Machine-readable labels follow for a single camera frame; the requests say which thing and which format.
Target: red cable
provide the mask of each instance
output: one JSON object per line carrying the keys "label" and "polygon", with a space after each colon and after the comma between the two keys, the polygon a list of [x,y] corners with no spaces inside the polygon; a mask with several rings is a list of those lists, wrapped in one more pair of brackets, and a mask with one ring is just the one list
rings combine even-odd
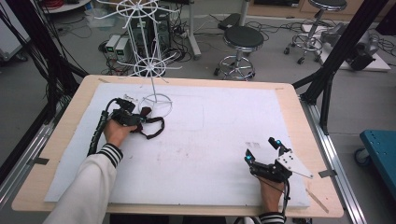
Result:
{"label": "red cable", "polygon": [[64,5],[64,0],[44,0],[42,7],[44,9],[53,10],[56,8],[60,8]]}

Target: hand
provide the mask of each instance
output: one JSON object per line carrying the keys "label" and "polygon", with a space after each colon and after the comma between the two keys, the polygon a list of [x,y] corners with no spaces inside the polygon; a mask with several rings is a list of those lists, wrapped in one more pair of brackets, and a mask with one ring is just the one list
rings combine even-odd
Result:
{"label": "hand", "polygon": [[282,196],[284,183],[258,177],[262,192],[262,210],[264,213],[278,212],[280,196]]}
{"label": "hand", "polygon": [[137,126],[124,127],[117,123],[114,119],[107,121],[106,127],[103,131],[106,141],[116,147],[120,147],[125,137],[129,132],[134,131]]}

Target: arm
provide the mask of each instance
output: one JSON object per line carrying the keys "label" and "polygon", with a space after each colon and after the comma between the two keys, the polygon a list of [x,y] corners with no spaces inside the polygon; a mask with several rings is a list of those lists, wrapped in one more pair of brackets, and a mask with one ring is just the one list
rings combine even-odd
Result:
{"label": "arm", "polygon": [[284,224],[285,215],[278,211],[279,199],[282,196],[284,184],[259,177],[262,192],[262,211],[260,221],[271,224]]}
{"label": "arm", "polygon": [[77,176],[44,223],[102,223],[108,198],[122,159],[119,146],[133,127],[109,120],[104,133],[107,144],[80,165]]}

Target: black vertical post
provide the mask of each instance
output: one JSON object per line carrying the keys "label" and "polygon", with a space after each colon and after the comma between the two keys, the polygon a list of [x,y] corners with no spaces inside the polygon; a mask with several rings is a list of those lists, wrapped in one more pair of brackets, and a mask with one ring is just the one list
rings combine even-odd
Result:
{"label": "black vertical post", "polygon": [[311,105],[316,103],[318,97],[324,91],[320,111],[320,127],[326,134],[328,134],[327,119],[332,80],[341,64],[347,58],[348,53],[355,48],[387,2],[388,0],[365,0],[319,70],[311,76],[293,83],[293,87],[297,89],[312,82],[308,90],[301,95],[301,99]]}

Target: black stool seat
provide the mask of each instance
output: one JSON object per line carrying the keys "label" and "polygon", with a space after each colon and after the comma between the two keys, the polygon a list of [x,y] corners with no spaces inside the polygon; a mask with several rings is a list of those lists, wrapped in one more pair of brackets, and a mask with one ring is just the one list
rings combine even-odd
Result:
{"label": "black stool seat", "polygon": [[309,0],[313,7],[328,11],[340,11],[347,6],[346,0]]}
{"label": "black stool seat", "polygon": [[225,30],[224,40],[227,45],[242,51],[259,49],[264,42],[262,34],[250,27],[233,26]]}

